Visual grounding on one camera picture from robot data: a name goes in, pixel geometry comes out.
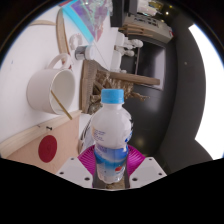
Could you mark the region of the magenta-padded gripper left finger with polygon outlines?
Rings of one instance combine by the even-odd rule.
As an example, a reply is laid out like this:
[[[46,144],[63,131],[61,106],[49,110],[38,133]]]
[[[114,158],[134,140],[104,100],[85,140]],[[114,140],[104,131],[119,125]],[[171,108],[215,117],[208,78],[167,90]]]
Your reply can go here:
[[[84,188],[92,188],[96,172],[94,147],[84,150],[78,157],[69,157],[56,175]]]

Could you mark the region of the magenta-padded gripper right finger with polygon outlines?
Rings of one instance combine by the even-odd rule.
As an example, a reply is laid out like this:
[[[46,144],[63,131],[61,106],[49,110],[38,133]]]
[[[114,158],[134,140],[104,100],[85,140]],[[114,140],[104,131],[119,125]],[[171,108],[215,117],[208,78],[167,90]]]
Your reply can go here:
[[[133,146],[128,146],[128,149],[125,171],[128,189],[140,188],[167,176],[153,157],[145,157]]]

